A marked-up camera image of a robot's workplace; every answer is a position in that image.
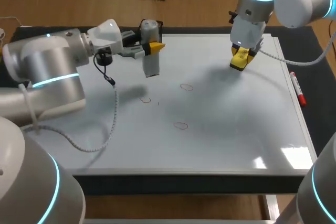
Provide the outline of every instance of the whiteboard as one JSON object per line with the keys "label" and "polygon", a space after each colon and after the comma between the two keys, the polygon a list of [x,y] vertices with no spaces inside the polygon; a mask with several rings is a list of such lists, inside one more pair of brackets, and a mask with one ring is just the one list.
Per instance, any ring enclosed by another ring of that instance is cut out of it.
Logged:
{"label": "whiteboard", "polygon": [[[83,153],[57,133],[29,135],[74,175],[306,174],[316,156],[285,64],[259,53],[243,72],[229,67],[229,35],[163,42],[159,76],[145,78],[141,60],[120,56],[108,67],[120,107],[106,149]],[[270,35],[263,49],[283,57]],[[86,108],[42,124],[98,147],[111,128],[113,89],[92,59],[78,72]]]}

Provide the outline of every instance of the cable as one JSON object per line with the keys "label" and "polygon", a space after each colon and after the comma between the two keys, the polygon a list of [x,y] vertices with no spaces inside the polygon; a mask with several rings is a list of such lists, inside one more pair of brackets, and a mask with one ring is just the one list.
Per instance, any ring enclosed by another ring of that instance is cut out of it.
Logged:
{"label": "cable", "polygon": [[[20,24],[20,26],[23,26],[22,23],[20,22],[20,20],[17,17],[14,17],[14,16],[0,17],[0,19],[8,19],[8,18],[14,18],[14,19],[16,19],[16,21]],[[5,36],[6,36],[5,31],[3,33],[3,36],[2,36],[2,34],[0,34],[0,36],[1,36],[0,37],[0,49],[1,49],[2,45],[3,45],[3,40],[5,39]]]}
{"label": "cable", "polygon": [[260,52],[262,52],[264,55],[267,55],[267,56],[269,56],[273,59],[282,61],[282,62],[290,64],[290,65],[311,66],[311,65],[315,65],[315,64],[319,63],[321,60],[323,60],[326,57],[326,55],[327,55],[328,51],[330,50],[330,47],[331,47],[335,37],[336,37],[336,32],[334,32],[333,35],[330,37],[330,40],[329,40],[329,42],[327,44],[327,47],[325,48],[324,52],[316,60],[311,61],[311,62],[296,62],[296,61],[291,61],[291,60],[285,60],[285,59],[281,59],[277,56],[271,55],[271,54],[269,54],[269,53],[267,53],[263,50],[260,50]]}
{"label": "cable", "polygon": [[[106,75],[106,66],[104,66],[104,72],[100,70],[100,68],[97,66],[96,64],[96,57],[97,55],[99,54],[104,54],[103,52],[99,52],[97,54],[94,55],[94,58],[93,58],[93,64],[94,66],[99,70],[99,72],[101,72],[104,76],[104,79],[107,80],[110,84],[112,84],[113,86],[113,89],[114,89],[114,116],[113,116],[113,123],[112,123],[112,127],[111,127],[111,131],[110,131],[110,134],[109,134],[109,137],[108,139],[98,148],[94,148],[94,149],[86,149],[86,148],[83,148],[81,146],[79,146],[68,134],[66,134],[65,132],[63,132],[62,130],[59,130],[57,128],[54,128],[52,126],[49,126],[49,125],[37,125],[37,119],[36,119],[36,124],[34,124],[33,126],[30,126],[28,128],[25,128],[24,131],[25,132],[31,132],[31,131],[38,131],[38,130],[47,130],[47,131],[54,131],[60,135],[62,135],[66,140],[69,141],[69,143],[76,149],[82,151],[82,152],[87,152],[87,153],[92,153],[92,152],[97,152],[97,151],[100,151],[101,149],[104,149],[106,148],[106,146],[110,143],[112,137],[113,137],[113,134],[114,134],[114,129],[116,128],[116,123],[117,123],[117,115],[118,115],[118,109],[119,109],[119,95],[118,95],[118,91],[117,91],[117,88],[116,88],[116,85],[115,85],[115,81]],[[32,119],[33,119],[33,116],[35,116],[35,112],[33,110],[33,107],[31,106],[31,108],[29,109],[29,111],[33,112],[33,114],[31,113],[32,115]]]}
{"label": "cable", "polygon": [[[330,31],[330,29],[331,29],[331,25],[332,25],[333,22],[334,22],[334,21],[332,20],[332,21],[330,21],[330,24],[329,24],[329,28],[328,28],[329,38],[331,38],[331,31]],[[335,49],[335,44],[334,44],[334,42],[332,42],[332,48],[334,49],[334,55],[335,55],[335,57],[336,57],[336,49]]]}
{"label": "cable", "polygon": [[[69,136],[67,135],[65,132],[63,132],[62,130],[59,130],[57,128],[54,128],[52,126],[48,126],[48,125],[39,125],[39,129],[41,130],[47,130],[47,131],[54,131],[60,135],[62,135],[66,140],[69,141],[69,143],[76,149],[82,151],[82,152],[87,152],[87,153],[92,153],[92,152],[97,152],[100,151],[103,148],[106,148],[106,146],[108,146],[108,144],[110,143],[113,134],[114,134],[114,129],[116,128],[116,123],[117,123],[117,114],[118,114],[118,108],[119,108],[119,95],[118,95],[118,91],[117,88],[115,86],[113,86],[114,89],[114,98],[115,98],[115,103],[114,103],[114,116],[113,116],[113,123],[112,123],[112,127],[111,127],[111,131],[110,131],[110,135],[108,137],[108,139],[98,148],[94,148],[94,149],[86,149],[83,148],[81,146],[79,146],[78,144],[76,144],[76,142]],[[28,127],[26,129],[24,129],[25,132],[30,132],[33,131],[34,127]]]}
{"label": "cable", "polygon": [[18,23],[20,24],[20,26],[23,26],[22,23],[20,22],[20,20],[17,17],[14,17],[14,16],[0,17],[0,19],[7,19],[7,18],[14,18],[14,19],[16,19],[16,21],[18,21]]}
{"label": "cable", "polygon": [[39,126],[38,126],[38,121],[36,118],[36,114],[35,114],[35,110],[33,108],[32,102],[30,101],[27,89],[22,83],[19,84],[19,89],[21,90],[23,97],[25,98],[25,102],[28,107],[31,120],[33,121],[33,126],[31,127],[31,130],[35,130],[35,133],[39,135],[40,131],[39,131]]}

